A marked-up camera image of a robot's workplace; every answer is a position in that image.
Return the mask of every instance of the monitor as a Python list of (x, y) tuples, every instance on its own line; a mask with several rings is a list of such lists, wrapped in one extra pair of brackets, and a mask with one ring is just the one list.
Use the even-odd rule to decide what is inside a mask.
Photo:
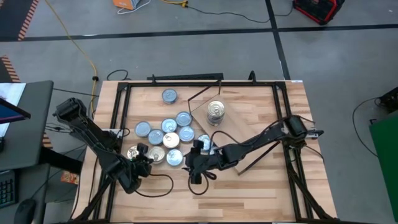
[(0, 124), (29, 119), (30, 114), (0, 98)]

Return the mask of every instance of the keyboard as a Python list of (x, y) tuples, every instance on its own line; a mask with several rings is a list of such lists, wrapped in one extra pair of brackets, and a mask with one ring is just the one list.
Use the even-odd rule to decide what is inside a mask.
[(0, 208), (18, 202), (16, 174), (13, 170), (0, 172)]

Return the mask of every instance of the wooden table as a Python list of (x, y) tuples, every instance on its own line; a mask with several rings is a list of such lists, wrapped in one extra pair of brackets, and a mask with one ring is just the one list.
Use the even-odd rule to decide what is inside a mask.
[[(109, 128), (116, 96), (117, 81), (103, 82), (95, 123), (101, 128)], [(311, 112), (301, 82), (286, 82), (290, 106), (293, 114), (311, 119)], [(166, 87), (133, 87), (128, 108), (126, 127), (131, 134), (124, 138), (122, 154), (126, 155), (129, 147), (139, 142), (148, 144), (147, 139), (138, 138), (134, 127), (140, 121), (150, 122), (153, 128), (160, 128), (165, 118), (174, 118), (180, 111), (188, 111), (187, 100), (203, 87), (175, 87), (178, 100), (173, 105), (162, 101), (161, 93)], [(210, 88), (195, 98), (191, 107), (194, 109), (217, 94), (218, 88)], [(223, 98), (244, 120), (260, 133), (268, 124), (277, 119), (272, 90), (269, 87), (223, 87)], [(282, 94), (279, 94), (282, 106)], [(119, 127), (124, 93), (118, 113)], [(203, 131), (193, 121), (192, 127), (197, 138)], [(308, 145), (319, 149), (318, 141), (309, 140)], [(191, 144), (181, 144), (180, 150), (185, 154)], [(93, 167), (96, 156), (87, 150), (81, 172), (80, 196), (74, 217), (79, 215), (89, 202)], [(303, 149), (303, 168), (309, 191), (325, 209), (335, 217), (335, 207), (331, 197), (328, 179), (322, 159), (314, 152)], [(277, 146), (270, 154), (241, 176), (233, 169), (214, 171), (217, 180), (210, 181), (210, 187), (202, 196), (193, 195), (187, 185), (188, 173), (181, 167), (170, 167), (166, 162), (152, 166), (153, 174), (168, 174), (174, 180), (172, 193), (161, 198), (144, 198), (138, 194), (126, 194), (119, 184), (116, 185), (112, 222), (271, 222), (294, 221), (294, 211), (290, 196), (287, 172), (282, 146)], [(100, 178), (101, 169), (95, 170), (94, 191)], [(196, 192), (201, 192), (204, 185), (194, 185)], [(148, 195), (162, 194), (170, 188), (170, 181), (165, 177), (149, 177), (142, 180), (139, 189)], [(101, 204), (101, 215), (104, 217), (108, 193)], [(298, 190), (302, 216), (305, 217), (302, 194)]]

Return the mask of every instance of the computer mouse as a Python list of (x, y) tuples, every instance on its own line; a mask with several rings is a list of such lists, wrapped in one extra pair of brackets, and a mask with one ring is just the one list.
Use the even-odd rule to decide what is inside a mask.
[(36, 201), (26, 199), (22, 201), (15, 212), (14, 224), (30, 224), (35, 214)]

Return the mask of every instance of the gray floor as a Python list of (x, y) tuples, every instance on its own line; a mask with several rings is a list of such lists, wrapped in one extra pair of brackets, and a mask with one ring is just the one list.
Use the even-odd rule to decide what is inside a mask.
[[(132, 14), (117, 15), (111, 1), (50, 0), (73, 35), (269, 28), (234, 16), (198, 14), (157, 0)], [(290, 9), (291, 0), (272, 0), (276, 14)], [(233, 11), (257, 20), (267, 20), (263, 0), (191, 0), (204, 11)], [(346, 1), (330, 26), (397, 23), (396, 0)], [(279, 27), (317, 26), (301, 13), (277, 17)], [(44, 1), (40, 1), (27, 32), (28, 37), (65, 35)], [(384, 94), (398, 84), (398, 30), (346, 30), (281, 33), (290, 76), (304, 80), (313, 117), (319, 129), (326, 171), (333, 200), (342, 220), (395, 223), (377, 158), (368, 153), (355, 136), (351, 114), (357, 104)], [(98, 68), (100, 79), (115, 69), (126, 69), (129, 78), (142, 80), (155, 75), (185, 75), (223, 72), (226, 79), (246, 79), (251, 70), (258, 78), (283, 80), (271, 33), (223, 34), (176, 37), (79, 40)], [(0, 43), (0, 55), (7, 54), (23, 82), (53, 80), (55, 87), (91, 91), (90, 64), (66, 40)], [(68, 97), (89, 96), (55, 91), (50, 112)], [(372, 149), (369, 119), (385, 113), (372, 102), (356, 114), (359, 134)], [(49, 133), (56, 151), (67, 151), (81, 142)], [(64, 193), (70, 185), (58, 179), (50, 183), (48, 201), (73, 198)], [(48, 203), (45, 223), (66, 220), (73, 201)]]

